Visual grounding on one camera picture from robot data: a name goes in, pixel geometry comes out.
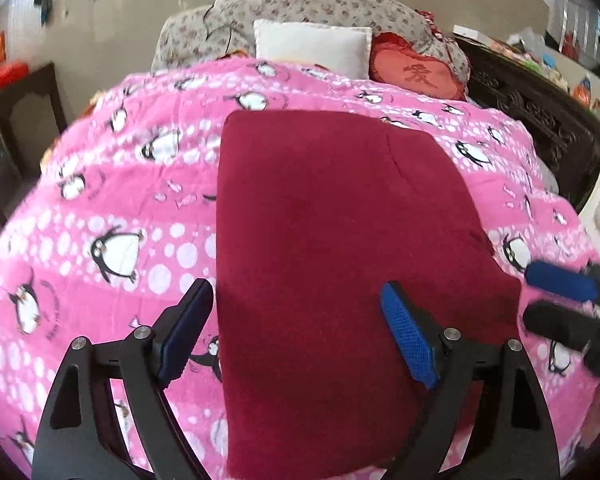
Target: wooden furniture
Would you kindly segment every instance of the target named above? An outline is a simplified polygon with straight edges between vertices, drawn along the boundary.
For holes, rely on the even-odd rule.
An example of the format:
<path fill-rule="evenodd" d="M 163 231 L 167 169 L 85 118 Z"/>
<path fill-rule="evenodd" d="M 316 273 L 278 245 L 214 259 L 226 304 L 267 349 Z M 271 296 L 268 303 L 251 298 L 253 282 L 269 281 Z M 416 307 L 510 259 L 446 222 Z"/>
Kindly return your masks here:
<path fill-rule="evenodd" d="M 471 60 L 471 99 L 522 121 L 560 195 L 579 212 L 600 171 L 600 122 L 541 75 L 480 44 L 456 40 Z"/>
<path fill-rule="evenodd" d="M 62 133 L 66 129 L 66 118 L 62 111 L 60 94 L 58 93 L 58 84 L 56 83 L 56 72 L 53 63 L 48 63 L 29 75 L 8 85 L 0 90 L 0 136 L 4 147 L 13 161 L 16 170 L 21 177 L 27 176 L 30 172 L 27 169 L 22 154 L 18 148 L 9 118 L 13 107 L 27 94 L 37 94 L 40 97 L 49 96 L 51 107 L 56 118 L 58 132 Z M 4 225 L 7 219 L 0 208 L 0 224 Z"/>

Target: blanket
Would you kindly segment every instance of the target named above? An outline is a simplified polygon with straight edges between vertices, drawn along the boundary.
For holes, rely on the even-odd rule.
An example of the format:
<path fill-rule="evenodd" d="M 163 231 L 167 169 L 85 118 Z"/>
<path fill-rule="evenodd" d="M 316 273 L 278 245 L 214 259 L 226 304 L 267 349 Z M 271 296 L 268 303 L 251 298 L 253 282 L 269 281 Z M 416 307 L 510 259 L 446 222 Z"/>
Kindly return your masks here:
<path fill-rule="evenodd" d="M 539 257 L 573 267 L 597 259 L 569 203 L 543 189 L 531 136 L 499 111 L 254 59 L 128 76 L 64 133 L 0 234 L 0 443 L 27 473 L 46 395 L 71 340 L 123 338 L 177 303 L 196 277 L 215 285 L 221 132 L 240 109 L 341 111 L 423 130 L 464 178 L 505 272 L 521 279 Z M 538 295 L 523 285 L 519 314 Z M 519 331 L 567 465 L 597 381 L 577 355 Z M 189 368 L 166 391 L 215 479 L 227 476 L 228 449 L 219 348 L 212 314 Z M 122 384 L 113 382 L 130 454 L 149 468 Z M 466 435 L 458 434 L 445 466 L 465 447 Z"/>

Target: red cloth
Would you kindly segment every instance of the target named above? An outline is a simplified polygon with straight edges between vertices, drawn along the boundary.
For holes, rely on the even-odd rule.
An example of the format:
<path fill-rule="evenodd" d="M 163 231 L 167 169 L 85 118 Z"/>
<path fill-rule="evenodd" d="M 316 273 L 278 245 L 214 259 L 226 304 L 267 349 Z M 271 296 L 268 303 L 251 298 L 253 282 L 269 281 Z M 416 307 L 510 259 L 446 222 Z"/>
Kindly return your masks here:
<path fill-rule="evenodd" d="M 390 459 L 426 396 L 379 306 L 399 280 L 441 326 L 517 336 L 520 282 L 426 133 L 339 112 L 235 112 L 218 179 L 228 473 L 307 480 Z"/>

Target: beige wall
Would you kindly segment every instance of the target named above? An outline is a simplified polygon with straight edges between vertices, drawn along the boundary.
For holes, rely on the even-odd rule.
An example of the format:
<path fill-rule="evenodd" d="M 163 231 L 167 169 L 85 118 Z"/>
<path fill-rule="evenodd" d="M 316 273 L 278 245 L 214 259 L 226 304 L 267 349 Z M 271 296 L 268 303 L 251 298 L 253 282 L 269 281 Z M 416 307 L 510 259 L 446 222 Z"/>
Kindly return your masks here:
<path fill-rule="evenodd" d="M 41 27 L 40 10 L 32 0 L 4 0 L 0 30 L 6 30 L 10 59 L 24 59 L 33 66 L 55 62 L 64 108 L 72 120 L 97 89 L 149 69 L 158 34 L 170 14 L 212 1 L 55 0 L 51 23 Z M 457 23 L 503 39 L 527 25 L 542 32 L 548 16 L 542 0 L 400 1 L 435 12 L 443 30 Z M 34 127 L 36 107 L 24 107 L 20 122 L 29 129 L 16 129 L 30 161 L 42 154 L 55 134 L 52 128 Z"/>

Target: blue gripper pad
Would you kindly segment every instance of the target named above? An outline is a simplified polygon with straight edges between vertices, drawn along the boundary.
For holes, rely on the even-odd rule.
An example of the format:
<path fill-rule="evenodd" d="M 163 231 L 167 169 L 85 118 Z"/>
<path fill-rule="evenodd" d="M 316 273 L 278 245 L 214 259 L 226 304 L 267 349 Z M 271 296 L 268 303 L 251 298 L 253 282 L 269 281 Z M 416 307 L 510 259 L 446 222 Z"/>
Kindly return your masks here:
<path fill-rule="evenodd" d="M 411 376 L 429 390 L 432 389 L 439 379 L 434 367 L 433 351 L 389 283 L 382 286 L 380 305 Z"/>

